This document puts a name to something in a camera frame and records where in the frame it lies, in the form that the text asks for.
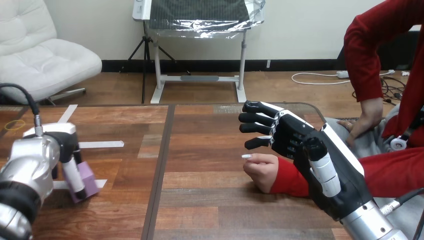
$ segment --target purple block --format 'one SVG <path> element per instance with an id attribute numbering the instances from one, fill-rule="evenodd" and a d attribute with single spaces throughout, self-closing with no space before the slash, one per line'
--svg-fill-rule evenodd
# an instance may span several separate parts
<path id="1" fill-rule="evenodd" d="M 87 198 L 98 193 L 99 188 L 96 185 L 96 178 L 94 176 L 93 171 L 89 167 L 88 163 L 86 161 L 83 161 L 77 166 L 78 166 L 79 174 L 81 175 L 82 181 L 84 182 L 84 185 L 85 185 L 85 193 L 87 194 Z M 63 173 L 63 177 L 65 178 L 65 181 L 68 183 L 68 186 L 69 186 L 70 184 L 68 181 L 68 177 L 66 176 L 66 173 L 64 171 L 62 171 L 62 173 Z M 69 188 L 69 192 L 74 203 L 79 203 L 82 201 L 81 199 L 78 199 L 75 196 L 75 193 L 71 188 Z"/>

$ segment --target human hand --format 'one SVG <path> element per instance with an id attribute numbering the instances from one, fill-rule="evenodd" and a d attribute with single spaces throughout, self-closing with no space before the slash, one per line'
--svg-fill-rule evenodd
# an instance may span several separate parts
<path id="1" fill-rule="evenodd" d="M 349 137 L 347 137 L 346 142 L 351 147 L 354 146 L 354 141 L 357 137 L 376 127 L 383 117 L 383 99 L 381 97 L 361 101 L 360 107 L 362 113 L 357 121 L 337 122 L 349 131 Z"/>
<path id="2" fill-rule="evenodd" d="M 254 184 L 263 192 L 270 193 L 277 178 L 279 160 L 270 154 L 247 154 L 241 156 L 246 159 L 243 165 L 244 172 L 252 178 Z"/>

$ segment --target white wall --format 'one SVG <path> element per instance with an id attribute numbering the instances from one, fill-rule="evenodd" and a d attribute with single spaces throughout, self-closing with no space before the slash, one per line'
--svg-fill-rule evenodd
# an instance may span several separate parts
<path id="1" fill-rule="evenodd" d="M 132 19 L 134 0 L 44 1 L 58 37 L 85 46 L 102 60 L 127 59 L 142 38 L 142 23 Z M 335 59 L 353 18 L 382 1 L 267 0 L 265 23 L 248 31 L 247 59 Z M 177 60 L 240 59 L 240 36 L 160 38 L 160 45 Z M 134 58 L 143 58 L 142 52 Z"/>

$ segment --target white tape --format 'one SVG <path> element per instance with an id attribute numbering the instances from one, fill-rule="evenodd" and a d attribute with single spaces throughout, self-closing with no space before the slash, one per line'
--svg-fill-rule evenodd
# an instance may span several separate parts
<path id="1" fill-rule="evenodd" d="M 98 148 L 122 148 L 123 141 L 87 141 L 80 142 L 80 149 L 98 149 Z"/>
<path id="2" fill-rule="evenodd" d="M 106 184 L 107 179 L 99 179 L 95 181 L 95 184 L 99 189 L 102 189 Z M 66 181 L 53 181 L 53 189 L 65 189 L 68 190 L 68 184 Z"/>
<path id="3" fill-rule="evenodd" d="M 59 119 L 58 123 L 67 123 L 75 109 L 77 109 L 77 106 L 78 105 L 69 105 L 66 111 L 63 113 L 62 117 Z"/>

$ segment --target grey pants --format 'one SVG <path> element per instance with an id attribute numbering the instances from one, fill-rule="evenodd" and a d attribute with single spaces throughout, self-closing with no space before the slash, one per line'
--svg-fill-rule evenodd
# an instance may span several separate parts
<path id="1" fill-rule="evenodd" d="M 364 158 L 368 156 L 373 156 L 381 153 L 388 152 L 388 145 L 383 144 L 383 139 L 381 135 L 383 133 L 384 127 L 386 126 L 387 121 L 393 116 L 397 115 L 399 112 L 399 105 L 397 105 L 393 110 L 386 116 L 381 123 L 375 127 L 373 130 L 363 134 L 355 140 L 355 146 L 350 150 L 357 158 Z M 330 127 L 335 131 L 335 133 L 341 138 L 342 141 L 346 142 L 346 139 L 349 136 L 349 132 L 345 127 L 337 123 L 337 119 L 326 118 L 325 119 Z M 374 198 L 379 207 L 388 204 L 393 200 L 393 198 Z M 395 210 L 392 214 L 388 216 L 388 219 L 393 224 L 396 229 L 400 229 L 410 240 L 413 238 L 414 233 L 417 228 L 417 224 L 420 220 L 421 214 L 424 209 L 424 197 L 416 196 L 410 201 L 402 205 L 400 208 Z M 424 233 L 420 236 L 420 240 L 424 240 Z"/>

